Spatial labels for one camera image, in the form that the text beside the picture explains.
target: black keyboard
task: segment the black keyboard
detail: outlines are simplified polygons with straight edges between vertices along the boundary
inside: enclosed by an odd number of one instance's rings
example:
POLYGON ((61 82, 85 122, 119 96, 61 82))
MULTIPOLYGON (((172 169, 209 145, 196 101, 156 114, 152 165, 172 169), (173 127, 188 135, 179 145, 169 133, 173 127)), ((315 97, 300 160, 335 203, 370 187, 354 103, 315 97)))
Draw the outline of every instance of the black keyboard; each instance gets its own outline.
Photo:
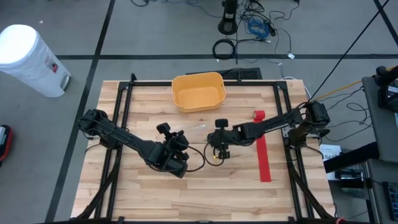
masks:
MULTIPOLYGON (((262 80, 260 68, 232 68, 229 70, 208 71, 218 72, 225 80, 262 80)), ((186 75, 192 75, 205 72, 190 72, 186 75)))
POLYGON ((387 197, 391 220, 398 221, 398 183, 383 182, 382 184, 387 197))

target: red object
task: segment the red object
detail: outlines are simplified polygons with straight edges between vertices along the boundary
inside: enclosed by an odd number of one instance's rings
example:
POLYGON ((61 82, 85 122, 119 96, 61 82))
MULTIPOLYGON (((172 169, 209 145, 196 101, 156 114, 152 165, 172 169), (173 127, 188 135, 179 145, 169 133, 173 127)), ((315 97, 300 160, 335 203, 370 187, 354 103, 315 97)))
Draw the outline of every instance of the red object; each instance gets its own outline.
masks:
MULTIPOLYGON (((266 117, 265 111, 255 111, 253 118, 255 123, 261 122, 266 117)), ((259 158, 260 181, 271 182, 271 172, 269 170, 266 137, 263 135, 256 140, 257 156, 259 158)))
POLYGON ((12 129, 7 125, 2 125, 6 129, 4 135, 6 140, 1 144, 0 142, 0 163, 7 157, 10 151, 11 139, 12 139, 12 129))

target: concrete floor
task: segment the concrete floor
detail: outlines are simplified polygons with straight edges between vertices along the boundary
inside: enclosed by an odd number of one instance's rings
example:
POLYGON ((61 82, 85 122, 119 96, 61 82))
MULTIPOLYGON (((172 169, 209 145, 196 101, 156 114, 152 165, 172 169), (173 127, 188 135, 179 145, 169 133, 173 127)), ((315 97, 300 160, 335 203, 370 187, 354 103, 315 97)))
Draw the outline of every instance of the concrete floor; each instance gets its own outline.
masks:
MULTIPOLYGON (((259 67, 264 79, 281 78, 277 65, 267 60, 255 63, 240 60, 236 65, 234 60, 217 62, 213 59, 213 44, 224 38, 217 31, 219 19, 186 4, 158 1, 150 2, 147 7, 136 7, 128 0, 116 0, 103 45, 99 45, 102 49, 97 49, 109 1, 0 0, 0 30, 11 24, 27 24, 39 31, 60 58, 75 58, 62 60, 73 79, 66 94, 60 98, 45 98, 19 80, 0 73, 0 123, 13 127, 16 135, 12 152, 0 168, 0 223, 37 223, 45 220, 85 86, 91 87, 87 104, 82 105, 87 110, 96 106, 103 80, 127 80, 132 72, 140 80, 169 80, 188 72, 259 67), (97 60, 98 55, 93 56, 96 49, 98 52, 101 50, 101 55, 134 55, 135 60, 97 60), (187 54, 200 54, 207 59, 173 59, 173 55, 187 54), (76 60, 76 57, 66 55, 82 55, 87 59, 76 60), (90 68, 92 84, 90 76, 87 79, 90 68)), ((221 15, 221 1, 199 2, 208 13, 221 15)), ((291 0, 261 2, 266 12, 288 12, 295 6, 291 0)), ((396 10, 398 1, 391 1, 385 11, 395 30, 398 30, 396 10)), ((274 22, 276 27, 287 30, 292 36, 292 53, 306 57, 276 60, 283 64, 284 75, 303 79, 313 93, 338 61, 336 58, 346 51, 376 12, 373 0, 303 0, 291 20, 274 22)), ((250 37, 242 27, 238 34, 240 39, 250 37)), ((241 44, 239 53, 273 54, 276 38, 270 37, 270 40, 270 44, 241 44)), ((288 49, 288 38, 281 32, 277 53, 286 54, 288 49)), ((220 46, 219 50, 228 52, 229 48, 220 46)), ((397 64, 396 56, 387 55, 381 59, 373 54, 397 53, 394 39, 381 16, 378 16, 350 52, 356 54, 354 58, 357 59, 343 60, 317 95, 373 75, 380 65, 390 67, 397 64)), ((358 88, 354 86, 347 92, 358 88)), ((325 104, 331 106, 335 102, 333 99, 325 101, 325 104)), ((329 111, 331 124, 363 118, 361 112, 346 108, 345 104, 349 102, 366 107, 364 94, 357 93, 329 111)), ((346 124, 333 128, 328 137, 339 139, 361 128, 358 124, 346 124)), ((355 149, 372 141, 374 135, 369 128, 336 144, 355 149)), ((86 144, 86 139, 79 133, 72 148, 56 220, 70 217, 86 144)), ((332 192, 339 216, 347 218, 366 211, 363 200, 353 199, 335 186, 332 192)), ((355 220, 366 221, 367 215, 355 220)))

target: red tape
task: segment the red tape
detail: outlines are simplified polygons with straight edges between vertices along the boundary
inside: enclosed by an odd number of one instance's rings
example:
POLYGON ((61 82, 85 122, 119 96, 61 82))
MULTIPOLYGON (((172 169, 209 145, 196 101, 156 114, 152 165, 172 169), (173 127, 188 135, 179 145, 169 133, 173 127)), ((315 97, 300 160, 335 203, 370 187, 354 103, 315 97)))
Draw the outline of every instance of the red tape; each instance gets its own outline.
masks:
MULTIPOLYGON (((265 117, 265 111, 255 111, 253 113, 254 122, 259 123, 265 117)), ((261 138, 256 140, 257 145, 257 156, 259 158, 259 170, 260 170, 260 181, 271 182, 271 171, 269 170, 269 161, 267 153, 266 137, 263 135, 261 138)))

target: yellow bin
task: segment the yellow bin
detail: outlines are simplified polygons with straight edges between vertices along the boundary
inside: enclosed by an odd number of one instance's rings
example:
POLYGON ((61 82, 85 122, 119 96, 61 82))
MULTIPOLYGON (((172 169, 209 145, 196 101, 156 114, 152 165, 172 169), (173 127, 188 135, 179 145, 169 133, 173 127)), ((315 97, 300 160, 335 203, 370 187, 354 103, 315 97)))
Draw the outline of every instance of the yellow bin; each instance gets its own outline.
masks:
POLYGON ((173 101, 183 113, 217 109, 226 95, 223 77, 216 72, 175 77, 172 90, 173 101))

